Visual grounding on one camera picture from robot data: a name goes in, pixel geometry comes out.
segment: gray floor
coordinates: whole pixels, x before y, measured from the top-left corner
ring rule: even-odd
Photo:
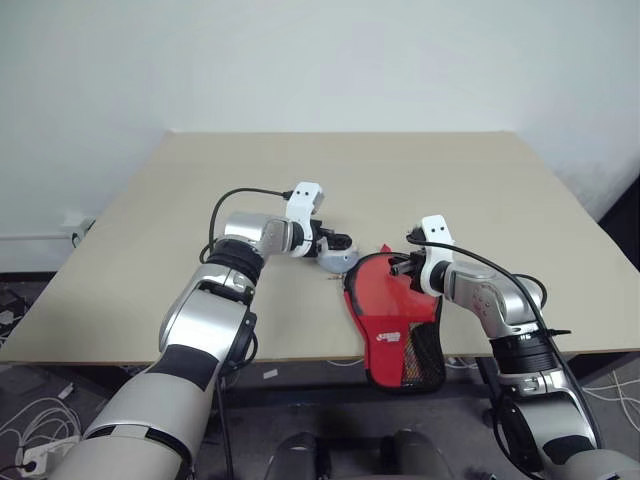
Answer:
[[[326,365],[326,376],[348,375],[345,370],[359,370],[362,366],[333,367]],[[252,384],[256,378],[263,382],[262,373],[273,365],[255,365],[246,377],[240,377],[235,388]],[[287,364],[280,364],[279,382],[286,382]],[[638,378],[640,362],[618,370],[622,380]],[[460,377],[458,372],[453,376]],[[604,377],[593,385],[605,385]],[[38,368],[13,367],[0,372],[0,422],[4,422],[30,401],[43,396],[57,395],[67,382]],[[638,398],[640,388],[633,385],[625,393]],[[101,397],[76,388],[68,398],[70,406],[80,414],[86,426],[104,404]],[[594,400],[604,440],[609,448],[640,459],[640,435],[624,418],[618,403]],[[480,399],[412,398],[391,402],[348,402],[329,406],[291,406],[232,409],[228,412],[230,435],[238,480],[258,480],[266,471],[270,456],[278,443],[300,431],[310,431],[321,437],[382,437],[401,428],[411,428],[427,434],[442,450],[458,479],[481,478],[482,473],[495,473],[498,479],[524,478],[502,457],[492,433],[481,421],[488,402]],[[0,466],[13,463],[16,440],[11,435],[0,437]],[[375,471],[377,452],[337,451],[332,454],[334,477]],[[197,461],[197,476],[201,480],[224,479],[224,457],[220,435],[208,436]],[[13,473],[10,478],[17,478]]]

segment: table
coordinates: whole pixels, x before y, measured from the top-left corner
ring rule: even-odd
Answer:
[[[238,186],[326,193],[318,214],[363,253],[409,251],[406,231],[441,213],[457,245],[545,282],[567,352],[640,347],[640,276],[514,134],[170,134],[100,216],[0,350],[2,362],[149,363],[163,315],[197,267],[216,199]],[[284,212],[238,195],[233,210]],[[341,284],[312,260],[274,257],[252,310],[259,359],[346,358],[362,342]],[[445,355],[487,355],[473,315],[443,310]]]

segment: white plastic casing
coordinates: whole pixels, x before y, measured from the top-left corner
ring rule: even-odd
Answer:
[[[317,183],[300,182],[293,190],[293,194],[287,202],[286,216],[289,220],[293,220],[302,226],[304,241],[302,245],[297,246],[291,252],[292,257],[306,255],[311,245],[313,245],[311,215],[318,211],[323,199],[322,187]]]
[[[427,242],[446,243],[453,245],[453,238],[449,232],[447,222],[442,215],[431,215],[424,217],[418,227],[422,228]],[[426,261],[422,272],[420,272],[420,287],[433,297],[439,297],[442,292],[431,288],[431,272],[440,262],[453,262],[453,252],[444,248],[425,247]]]

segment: red bag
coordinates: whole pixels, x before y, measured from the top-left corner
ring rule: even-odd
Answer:
[[[360,259],[344,279],[344,297],[365,343],[364,365],[376,386],[397,392],[429,392],[445,381],[440,346],[441,299],[394,277],[382,251]]]

